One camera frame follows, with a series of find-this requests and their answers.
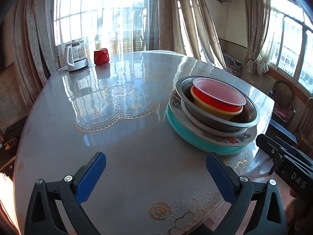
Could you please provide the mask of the yellow plastic bowl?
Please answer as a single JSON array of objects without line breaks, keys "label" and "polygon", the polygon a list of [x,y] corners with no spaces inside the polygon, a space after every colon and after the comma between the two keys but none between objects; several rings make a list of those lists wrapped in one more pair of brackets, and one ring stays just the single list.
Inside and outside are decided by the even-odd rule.
[{"label": "yellow plastic bowl", "polygon": [[241,114],[243,111],[243,107],[239,106],[239,108],[236,111],[225,111],[218,109],[216,107],[213,107],[207,103],[205,103],[200,97],[202,97],[204,94],[200,92],[196,87],[191,87],[191,95],[194,98],[194,104],[201,108],[203,111],[216,116],[218,118],[221,118],[223,120],[231,120],[234,116],[237,116]]}]

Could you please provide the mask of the red mug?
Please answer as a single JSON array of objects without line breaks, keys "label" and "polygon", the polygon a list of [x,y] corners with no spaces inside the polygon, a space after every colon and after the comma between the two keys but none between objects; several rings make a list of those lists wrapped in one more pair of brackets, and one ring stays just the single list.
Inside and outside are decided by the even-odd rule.
[{"label": "red mug", "polygon": [[105,65],[109,63],[109,53],[108,49],[102,48],[94,51],[94,64],[97,66]]}]

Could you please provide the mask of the white glass electric kettle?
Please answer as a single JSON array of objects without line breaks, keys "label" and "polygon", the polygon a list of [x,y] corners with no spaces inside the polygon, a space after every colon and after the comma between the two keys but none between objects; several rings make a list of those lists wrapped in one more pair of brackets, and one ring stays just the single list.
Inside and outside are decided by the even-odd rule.
[{"label": "white glass electric kettle", "polygon": [[84,38],[72,40],[71,43],[65,45],[64,64],[65,66],[61,67],[59,72],[74,72],[89,65]]}]

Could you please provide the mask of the beige curtain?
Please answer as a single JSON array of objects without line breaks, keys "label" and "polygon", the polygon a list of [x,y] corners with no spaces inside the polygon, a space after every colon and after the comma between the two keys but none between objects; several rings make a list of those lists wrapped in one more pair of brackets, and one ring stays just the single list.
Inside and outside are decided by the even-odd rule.
[{"label": "beige curtain", "polygon": [[226,69],[216,28],[205,0],[158,0],[158,3],[160,49]]}]

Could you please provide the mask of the white rose deep plate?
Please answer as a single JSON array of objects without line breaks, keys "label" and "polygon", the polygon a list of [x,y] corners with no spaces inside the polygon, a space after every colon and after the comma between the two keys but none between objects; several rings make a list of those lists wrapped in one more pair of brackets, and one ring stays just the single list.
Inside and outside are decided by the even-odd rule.
[{"label": "white rose deep plate", "polygon": [[212,129],[210,127],[208,127],[207,125],[204,125],[203,123],[201,123],[199,120],[197,120],[195,117],[192,116],[192,114],[188,111],[186,104],[183,100],[181,101],[181,107],[183,112],[185,113],[185,115],[188,117],[188,119],[199,129],[201,129],[202,131],[209,133],[211,135],[217,136],[217,137],[222,137],[222,138],[231,138],[231,137],[236,137],[239,136],[241,134],[243,134],[247,129],[240,129],[237,132],[222,132],[216,129]]}]

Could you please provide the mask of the large floral red-character plate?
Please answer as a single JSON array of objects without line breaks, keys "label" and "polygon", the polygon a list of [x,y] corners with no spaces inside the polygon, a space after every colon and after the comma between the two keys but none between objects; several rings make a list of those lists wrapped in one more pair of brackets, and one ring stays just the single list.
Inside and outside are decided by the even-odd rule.
[{"label": "large floral red-character plate", "polygon": [[176,119],[181,123],[181,125],[183,125],[191,132],[195,133],[199,137],[207,139],[208,141],[214,144],[221,146],[241,147],[253,142],[257,137],[256,126],[247,129],[243,134],[239,136],[231,138],[217,137],[202,131],[201,129],[196,127],[185,115],[181,107],[180,98],[178,97],[176,92],[172,92],[170,96],[169,105],[171,111],[173,112]]}]

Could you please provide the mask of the dark wooden chair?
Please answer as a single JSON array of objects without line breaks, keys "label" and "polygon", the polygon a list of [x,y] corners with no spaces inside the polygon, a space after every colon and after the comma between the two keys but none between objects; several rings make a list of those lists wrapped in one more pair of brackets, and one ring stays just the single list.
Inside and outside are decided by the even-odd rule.
[{"label": "dark wooden chair", "polygon": [[274,100],[272,119],[287,128],[296,114],[292,107],[294,101],[292,87],[284,80],[277,80],[269,92],[269,97]]}]

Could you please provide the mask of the teal round tray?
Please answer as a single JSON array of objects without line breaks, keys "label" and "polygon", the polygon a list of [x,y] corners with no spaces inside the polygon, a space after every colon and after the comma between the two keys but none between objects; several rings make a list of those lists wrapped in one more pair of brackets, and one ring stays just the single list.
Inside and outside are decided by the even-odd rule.
[{"label": "teal round tray", "polygon": [[247,145],[241,147],[221,146],[214,144],[207,139],[199,137],[181,125],[181,123],[176,119],[173,112],[171,111],[169,104],[167,104],[166,114],[170,125],[183,140],[206,153],[215,152],[218,155],[233,155],[243,151],[247,147]]}]

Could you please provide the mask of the red plastic bowl white inside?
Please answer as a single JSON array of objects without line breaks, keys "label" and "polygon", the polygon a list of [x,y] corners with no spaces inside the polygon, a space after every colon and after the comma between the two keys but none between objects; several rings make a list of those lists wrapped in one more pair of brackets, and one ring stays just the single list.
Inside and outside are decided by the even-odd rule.
[{"label": "red plastic bowl white inside", "polygon": [[192,81],[194,99],[226,113],[238,113],[247,103],[242,93],[231,85],[211,78],[194,78]]}]

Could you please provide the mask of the right side curtain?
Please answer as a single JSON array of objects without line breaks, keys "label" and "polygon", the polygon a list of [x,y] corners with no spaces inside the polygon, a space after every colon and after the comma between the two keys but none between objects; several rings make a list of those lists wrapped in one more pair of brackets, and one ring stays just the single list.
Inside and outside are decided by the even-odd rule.
[{"label": "right side curtain", "polygon": [[254,74],[270,22],[271,0],[245,0],[247,56],[245,67]]}]

